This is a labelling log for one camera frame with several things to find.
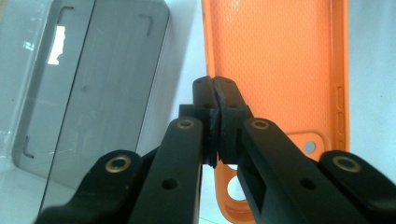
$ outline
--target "black plastic part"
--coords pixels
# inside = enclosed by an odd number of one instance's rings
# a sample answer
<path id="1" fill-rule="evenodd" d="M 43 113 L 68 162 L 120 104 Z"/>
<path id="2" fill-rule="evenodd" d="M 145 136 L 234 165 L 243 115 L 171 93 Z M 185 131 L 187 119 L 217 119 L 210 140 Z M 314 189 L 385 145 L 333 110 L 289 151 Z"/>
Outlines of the black plastic part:
<path id="1" fill-rule="evenodd" d="M 198 119 L 169 124 L 129 223 L 198 223 L 202 138 Z"/>
<path id="2" fill-rule="evenodd" d="M 181 105 L 179 116 L 191 116 L 204 125 L 203 164 L 216 168 L 219 149 L 219 106 L 210 77 L 200 77 L 192 84 L 193 105 Z"/>
<path id="3" fill-rule="evenodd" d="M 248 119 L 238 177 L 258 223 L 368 223 L 270 120 Z"/>
<path id="4" fill-rule="evenodd" d="M 117 160 L 118 157 L 129 158 L 130 164 L 125 162 L 128 159 Z M 110 173 L 107 164 L 113 164 L 117 173 Z M 118 171 L 123 165 L 125 170 Z M 139 155 L 126 150 L 107 153 L 85 175 L 67 204 L 45 209 L 35 223 L 126 223 L 142 183 Z"/>
<path id="5" fill-rule="evenodd" d="M 226 77 L 215 77 L 213 80 L 221 111 L 219 158 L 224 164 L 237 164 L 240 134 L 251 112 L 235 82 Z"/>
<path id="6" fill-rule="evenodd" d="M 396 186 L 369 163 L 335 150 L 325 152 L 318 167 L 372 222 L 396 223 Z"/>
<path id="7" fill-rule="evenodd" d="M 157 155 L 158 148 L 151 150 L 148 154 L 142 157 L 143 160 L 143 174 L 146 176 L 149 173 L 149 168 Z"/>

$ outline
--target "white surface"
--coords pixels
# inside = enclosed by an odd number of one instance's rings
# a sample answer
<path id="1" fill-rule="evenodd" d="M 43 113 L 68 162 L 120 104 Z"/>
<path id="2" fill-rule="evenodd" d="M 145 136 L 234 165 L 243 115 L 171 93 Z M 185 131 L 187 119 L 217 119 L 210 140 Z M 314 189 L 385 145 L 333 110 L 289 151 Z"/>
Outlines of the white surface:
<path id="1" fill-rule="evenodd" d="M 349 1 L 351 152 L 396 183 L 396 1 Z"/>

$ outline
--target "round hole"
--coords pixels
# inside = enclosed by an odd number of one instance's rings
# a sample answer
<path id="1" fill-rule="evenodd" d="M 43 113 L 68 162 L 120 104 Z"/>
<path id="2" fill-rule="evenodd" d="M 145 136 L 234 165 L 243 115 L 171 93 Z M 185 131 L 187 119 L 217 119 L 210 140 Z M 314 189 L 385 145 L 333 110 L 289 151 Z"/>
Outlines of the round hole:
<path id="1" fill-rule="evenodd" d="M 211 105 L 211 104 L 204 104 L 204 108 L 210 109 L 210 108 L 213 108 L 213 105 Z"/>
<path id="2" fill-rule="evenodd" d="M 130 165 L 131 159 L 126 155 L 120 155 L 106 163 L 106 170 L 109 173 L 119 173 L 126 170 Z"/>
<path id="3" fill-rule="evenodd" d="M 308 141 L 304 145 L 304 150 L 306 153 L 313 153 L 316 147 L 317 145 L 315 144 L 314 141 Z"/>
<path id="4" fill-rule="evenodd" d="M 251 122 L 251 125 L 261 130 L 267 129 L 270 126 L 267 122 L 262 120 L 253 120 L 253 122 Z"/>
<path id="5" fill-rule="evenodd" d="M 345 156 L 336 156 L 332 158 L 332 162 L 340 169 L 357 173 L 361 170 L 361 166 L 354 160 Z"/>
<path id="6" fill-rule="evenodd" d="M 116 160 L 116 161 L 113 161 L 111 163 L 111 165 L 114 166 L 114 167 L 120 168 L 120 167 L 124 166 L 125 163 L 126 163 L 125 160 Z"/>
<path id="7" fill-rule="evenodd" d="M 231 165 L 231 164 L 229 164 L 228 165 L 231 169 L 233 169 L 233 170 L 237 170 L 238 169 L 238 165 Z"/>
<path id="8" fill-rule="evenodd" d="M 310 179 L 302 179 L 300 181 L 301 186 L 303 186 L 303 188 L 305 189 L 315 189 L 317 186 L 315 185 L 314 182 L 312 182 L 312 180 Z"/>
<path id="9" fill-rule="evenodd" d="M 165 179 L 163 181 L 163 189 L 175 189 L 177 188 L 177 181 L 173 178 Z"/>
<path id="10" fill-rule="evenodd" d="M 227 191 L 230 197 L 234 200 L 243 201 L 246 199 L 241 184 L 239 183 L 238 177 L 236 176 L 234 176 L 228 183 Z"/>
<path id="11" fill-rule="evenodd" d="M 181 128 L 181 129 L 189 129 L 193 125 L 194 125 L 194 122 L 192 122 L 192 120 L 189 120 L 189 119 L 183 119 L 177 123 L 177 127 Z"/>

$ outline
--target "metal grommet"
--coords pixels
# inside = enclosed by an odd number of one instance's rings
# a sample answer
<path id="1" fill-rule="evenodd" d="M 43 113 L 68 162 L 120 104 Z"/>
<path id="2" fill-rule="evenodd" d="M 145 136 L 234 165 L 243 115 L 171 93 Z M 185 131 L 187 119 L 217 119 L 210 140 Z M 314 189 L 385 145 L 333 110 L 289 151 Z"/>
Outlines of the metal grommet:
<path id="1" fill-rule="evenodd" d="M 177 127 L 181 129 L 190 129 L 194 126 L 194 122 L 190 119 L 183 119 L 177 123 Z"/>
<path id="2" fill-rule="evenodd" d="M 114 157 L 106 163 L 106 170 L 109 173 L 119 173 L 126 170 L 131 165 L 131 158 L 125 155 Z"/>
<path id="3" fill-rule="evenodd" d="M 263 120 L 259 120 L 259 119 L 255 119 L 251 122 L 251 126 L 253 126 L 256 129 L 261 129 L 261 130 L 265 130 L 267 129 L 270 125 L 269 123 L 263 121 Z"/>
<path id="4" fill-rule="evenodd" d="M 345 156 L 336 156 L 332 158 L 332 162 L 340 169 L 357 173 L 361 171 L 361 166 L 354 160 Z"/>

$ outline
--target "textured orange surface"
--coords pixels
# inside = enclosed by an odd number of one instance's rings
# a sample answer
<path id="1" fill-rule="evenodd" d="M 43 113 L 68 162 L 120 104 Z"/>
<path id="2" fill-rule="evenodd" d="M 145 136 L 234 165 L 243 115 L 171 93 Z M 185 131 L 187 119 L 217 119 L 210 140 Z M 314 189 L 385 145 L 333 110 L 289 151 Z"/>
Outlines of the textured orange surface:
<path id="1" fill-rule="evenodd" d="M 233 79 L 253 115 L 302 151 L 314 142 L 308 157 L 348 149 L 347 1 L 203 0 L 203 12 L 210 76 Z M 226 193 L 234 175 L 216 170 L 219 207 L 231 222 L 248 222 L 246 202 Z"/>

